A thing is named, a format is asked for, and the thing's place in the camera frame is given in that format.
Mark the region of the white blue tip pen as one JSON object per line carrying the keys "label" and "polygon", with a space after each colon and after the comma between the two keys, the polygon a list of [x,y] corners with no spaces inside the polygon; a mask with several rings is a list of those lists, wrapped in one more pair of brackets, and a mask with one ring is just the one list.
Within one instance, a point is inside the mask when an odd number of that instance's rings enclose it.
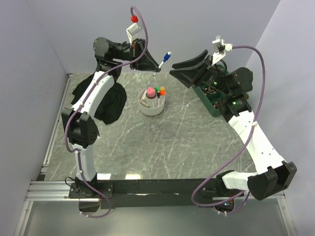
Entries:
{"label": "white blue tip pen", "polygon": [[165,61],[163,60],[163,61],[159,64],[158,70],[153,73],[153,77],[155,77],[155,76],[161,71],[161,69],[162,69],[162,67],[163,67],[164,64],[165,64]]}

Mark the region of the small blue eraser cap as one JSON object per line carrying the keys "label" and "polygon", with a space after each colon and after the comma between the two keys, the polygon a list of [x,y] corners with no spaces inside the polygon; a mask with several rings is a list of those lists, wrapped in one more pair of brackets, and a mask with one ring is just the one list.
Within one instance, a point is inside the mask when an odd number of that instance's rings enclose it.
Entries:
{"label": "small blue eraser cap", "polygon": [[163,58],[163,62],[166,62],[169,60],[169,58],[171,57],[172,53],[171,52],[167,52]]}

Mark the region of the white black tip pen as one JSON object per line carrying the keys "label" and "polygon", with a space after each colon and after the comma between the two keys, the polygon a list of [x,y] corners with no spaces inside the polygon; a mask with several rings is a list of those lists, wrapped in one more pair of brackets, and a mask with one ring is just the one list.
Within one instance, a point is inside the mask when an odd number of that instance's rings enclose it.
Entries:
{"label": "white black tip pen", "polygon": [[158,90],[157,91],[157,106],[159,107],[160,106],[160,91]]}

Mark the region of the mint green correction tape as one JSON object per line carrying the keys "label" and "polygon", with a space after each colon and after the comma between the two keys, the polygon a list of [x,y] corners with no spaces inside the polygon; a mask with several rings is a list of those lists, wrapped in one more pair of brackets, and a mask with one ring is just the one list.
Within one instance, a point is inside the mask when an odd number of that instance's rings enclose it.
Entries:
{"label": "mint green correction tape", "polygon": [[139,100],[139,103],[140,103],[141,106],[143,106],[143,107],[145,107],[145,108],[149,108],[149,107],[150,107],[150,106],[148,105],[148,103],[147,103],[145,100],[143,100],[143,99]]}

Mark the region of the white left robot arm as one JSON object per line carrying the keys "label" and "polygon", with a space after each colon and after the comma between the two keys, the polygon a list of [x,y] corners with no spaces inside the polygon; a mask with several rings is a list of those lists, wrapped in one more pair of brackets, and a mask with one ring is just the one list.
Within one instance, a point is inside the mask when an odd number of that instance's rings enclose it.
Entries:
{"label": "white left robot arm", "polygon": [[95,72],[74,90],[72,107],[62,111],[65,145],[76,156],[76,180],[84,182],[81,192],[88,198],[98,193],[98,184],[93,182],[97,176],[93,145],[99,136],[95,121],[112,124],[120,118],[127,101],[126,90],[117,82],[123,66],[138,71],[160,71],[147,46],[147,40],[142,38],[130,43],[97,38],[93,44]]}

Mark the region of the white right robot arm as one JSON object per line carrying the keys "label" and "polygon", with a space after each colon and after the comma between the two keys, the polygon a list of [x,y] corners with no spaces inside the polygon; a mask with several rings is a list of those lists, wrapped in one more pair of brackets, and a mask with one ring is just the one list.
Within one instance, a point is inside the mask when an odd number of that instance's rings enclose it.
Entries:
{"label": "white right robot arm", "polygon": [[214,57],[204,51],[193,59],[173,64],[169,74],[187,88],[207,85],[224,94],[217,101],[218,111],[244,143],[239,152],[247,150],[256,169],[254,173],[221,173],[224,169],[221,166],[193,191],[193,195],[213,177],[218,181],[217,193],[222,196],[235,189],[240,193],[249,192],[261,201],[288,188],[297,167],[276,151],[257,122],[258,112],[252,111],[246,99],[253,82],[249,69],[240,67],[226,73],[216,66]]}

